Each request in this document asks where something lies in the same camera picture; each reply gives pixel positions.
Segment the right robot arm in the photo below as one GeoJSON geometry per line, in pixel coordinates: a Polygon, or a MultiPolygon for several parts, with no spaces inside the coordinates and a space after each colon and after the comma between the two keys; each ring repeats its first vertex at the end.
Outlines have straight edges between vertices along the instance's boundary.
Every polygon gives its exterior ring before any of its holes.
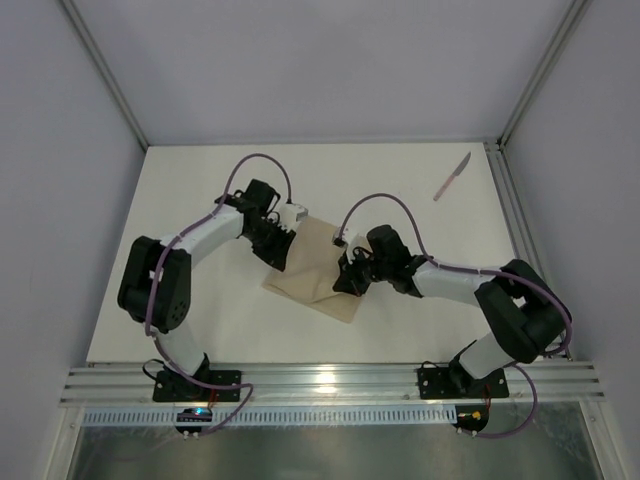
{"type": "Polygon", "coordinates": [[[334,234],[332,243],[344,250],[334,291],[361,297],[371,284],[386,282],[400,294],[451,300],[483,313],[490,332],[447,366],[448,380],[460,393],[506,366],[532,363],[571,324],[563,303],[522,260],[484,271],[438,266],[412,254],[389,225],[370,230],[366,241],[363,247],[357,234],[334,234]]]}

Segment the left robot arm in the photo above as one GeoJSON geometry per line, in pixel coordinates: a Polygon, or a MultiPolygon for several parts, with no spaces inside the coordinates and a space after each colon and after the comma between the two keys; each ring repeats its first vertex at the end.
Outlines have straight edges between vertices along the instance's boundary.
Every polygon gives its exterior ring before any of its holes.
{"type": "Polygon", "coordinates": [[[207,359],[187,325],[192,271],[201,261],[226,243],[244,239],[263,263],[285,270],[308,210],[290,200],[276,208],[280,199],[268,183],[253,179],[246,189],[216,199],[212,212],[183,231],[133,242],[117,303],[143,325],[171,370],[193,377],[207,359]]]}

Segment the beige cloth napkin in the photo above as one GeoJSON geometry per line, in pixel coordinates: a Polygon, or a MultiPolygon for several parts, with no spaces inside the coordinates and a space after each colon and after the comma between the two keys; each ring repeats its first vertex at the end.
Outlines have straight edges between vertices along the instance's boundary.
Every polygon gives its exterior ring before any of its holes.
{"type": "Polygon", "coordinates": [[[283,272],[272,270],[262,287],[342,323],[352,323],[362,299],[335,292],[343,251],[332,244],[337,227],[314,217],[299,226],[283,272]]]}

